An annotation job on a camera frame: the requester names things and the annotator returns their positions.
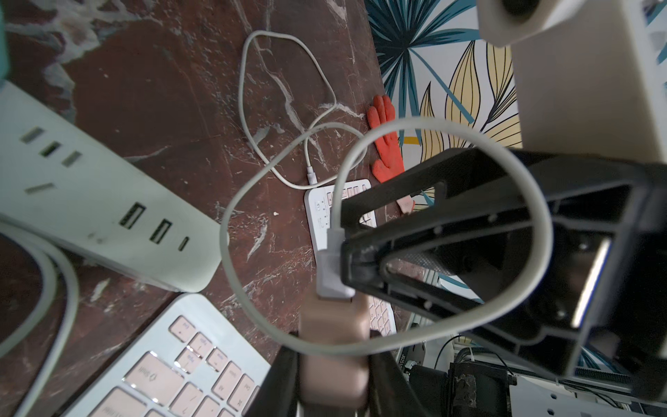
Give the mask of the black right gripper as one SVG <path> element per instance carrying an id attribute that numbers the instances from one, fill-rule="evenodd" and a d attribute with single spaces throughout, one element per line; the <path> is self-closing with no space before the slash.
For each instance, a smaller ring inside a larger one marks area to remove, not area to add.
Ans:
<path id="1" fill-rule="evenodd" d="M 548 203 L 553 252 L 511 312 L 472 329 L 485 347 L 554 376 L 585 348 L 666 397 L 666 167 L 520 150 Z M 477 149 L 449 149 L 343 201 L 342 281 L 433 321 L 474 302 L 393 271 L 405 261 L 457 276 L 488 302 L 515 282 L 533 224 L 514 181 Z"/>

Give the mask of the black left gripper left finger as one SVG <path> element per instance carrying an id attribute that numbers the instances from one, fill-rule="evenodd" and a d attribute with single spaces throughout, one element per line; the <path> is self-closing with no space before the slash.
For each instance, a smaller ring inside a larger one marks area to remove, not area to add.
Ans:
<path id="1" fill-rule="evenodd" d="M 281 347 L 246 416 L 298 415 L 299 354 Z"/>

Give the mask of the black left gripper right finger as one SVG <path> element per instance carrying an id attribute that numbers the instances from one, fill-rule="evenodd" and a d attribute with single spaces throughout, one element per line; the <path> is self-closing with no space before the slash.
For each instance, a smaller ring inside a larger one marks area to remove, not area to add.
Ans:
<path id="1" fill-rule="evenodd" d="M 389 352 L 369 357 L 369 416 L 416 416 L 413 390 Z"/>

